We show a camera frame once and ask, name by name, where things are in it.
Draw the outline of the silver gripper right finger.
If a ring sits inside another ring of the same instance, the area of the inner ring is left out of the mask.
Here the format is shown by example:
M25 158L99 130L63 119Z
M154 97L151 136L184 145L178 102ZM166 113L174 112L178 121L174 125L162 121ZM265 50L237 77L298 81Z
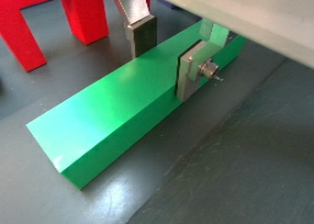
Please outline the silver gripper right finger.
M200 79L211 79L218 72L214 55L225 47L230 31L208 19L202 20L202 39L180 55L178 64L176 97L186 101L196 92Z

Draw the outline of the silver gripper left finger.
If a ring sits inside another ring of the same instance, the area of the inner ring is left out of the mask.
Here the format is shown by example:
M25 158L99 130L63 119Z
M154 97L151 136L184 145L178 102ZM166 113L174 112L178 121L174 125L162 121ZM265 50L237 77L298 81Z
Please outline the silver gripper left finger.
M132 58L142 56L158 44L158 18L151 15L146 0L114 0L124 19Z

